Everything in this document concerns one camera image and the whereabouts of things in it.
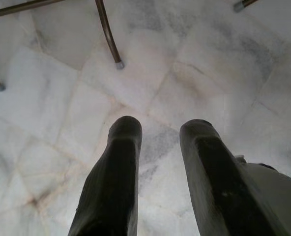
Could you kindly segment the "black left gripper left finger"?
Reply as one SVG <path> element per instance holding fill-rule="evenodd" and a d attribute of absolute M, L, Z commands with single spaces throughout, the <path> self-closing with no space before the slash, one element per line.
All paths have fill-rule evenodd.
<path fill-rule="evenodd" d="M 137 235 L 141 144 L 136 118 L 114 122 L 106 148 L 85 180 L 70 236 Z"/>

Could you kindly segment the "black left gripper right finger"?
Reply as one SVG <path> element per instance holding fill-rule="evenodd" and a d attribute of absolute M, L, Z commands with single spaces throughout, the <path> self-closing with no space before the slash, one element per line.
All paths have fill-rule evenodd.
<path fill-rule="evenodd" d="M 283 226 L 263 192 L 211 123 L 190 120 L 179 134 L 200 235 L 283 235 Z"/>

